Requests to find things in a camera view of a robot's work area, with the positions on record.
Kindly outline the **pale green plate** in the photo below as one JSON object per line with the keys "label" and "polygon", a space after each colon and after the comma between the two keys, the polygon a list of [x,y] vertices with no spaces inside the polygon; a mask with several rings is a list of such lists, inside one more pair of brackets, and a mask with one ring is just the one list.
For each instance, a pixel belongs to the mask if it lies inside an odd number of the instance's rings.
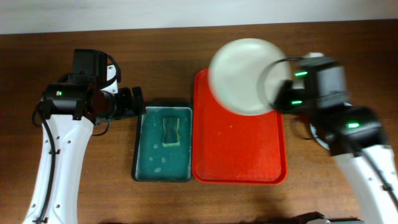
{"label": "pale green plate", "polygon": [[321,145],[324,149],[330,150],[329,145],[322,139],[321,134],[322,132],[318,129],[315,125],[310,123],[310,132],[314,140]]}

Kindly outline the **red plastic tray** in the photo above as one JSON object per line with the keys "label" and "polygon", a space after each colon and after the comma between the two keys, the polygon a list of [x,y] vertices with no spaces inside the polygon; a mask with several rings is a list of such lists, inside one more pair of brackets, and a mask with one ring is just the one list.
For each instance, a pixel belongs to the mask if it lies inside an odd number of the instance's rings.
{"label": "red plastic tray", "polygon": [[195,75],[193,175],[207,184],[278,185],[288,174],[283,116],[243,116],[220,106],[208,70]]}

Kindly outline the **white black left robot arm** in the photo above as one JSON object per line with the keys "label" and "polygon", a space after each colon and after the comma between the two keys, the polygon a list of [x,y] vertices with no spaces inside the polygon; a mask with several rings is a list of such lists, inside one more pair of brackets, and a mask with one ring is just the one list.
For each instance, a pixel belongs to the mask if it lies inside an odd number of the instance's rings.
{"label": "white black left robot arm", "polygon": [[43,130],[34,193],[24,223],[77,223],[85,151],[95,126],[144,114],[139,86],[114,75],[69,73],[50,84],[35,109]]}

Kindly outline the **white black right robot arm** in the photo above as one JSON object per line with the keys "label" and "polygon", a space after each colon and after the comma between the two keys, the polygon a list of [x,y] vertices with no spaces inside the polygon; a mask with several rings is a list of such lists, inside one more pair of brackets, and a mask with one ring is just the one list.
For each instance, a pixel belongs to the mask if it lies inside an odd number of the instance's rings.
{"label": "white black right robot arm", "polygon": [[269,104],[302,113],[326,145],[359,202],[365,223],[397,223],[397,169],[384,128],[370,108],[349,105],[344,81],[293,80],[274,85]]}

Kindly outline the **yellow green sponge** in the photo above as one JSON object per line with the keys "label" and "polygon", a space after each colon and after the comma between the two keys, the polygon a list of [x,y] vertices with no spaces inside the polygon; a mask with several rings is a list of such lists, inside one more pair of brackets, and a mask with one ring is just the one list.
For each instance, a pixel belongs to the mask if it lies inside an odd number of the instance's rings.
{"label": "yellow green sponge", "polygon": [[162,140],[163,147],[174,147],[180,145],[180,119],[175,116],[169,116],[163,120],[164,136]]}

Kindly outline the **white plate with green stain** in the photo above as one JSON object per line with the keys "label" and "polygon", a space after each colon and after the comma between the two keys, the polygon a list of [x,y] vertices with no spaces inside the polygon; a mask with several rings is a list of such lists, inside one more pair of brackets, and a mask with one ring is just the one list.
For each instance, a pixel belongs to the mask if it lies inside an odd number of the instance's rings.
{"label": "white plate with green stain", "polygon": [[284,80],[291,79],[287,56],[262,39],[238,39],[222,46],[209,65],[208,84],[217,103],[226,110],[256,116],[273,110]]}

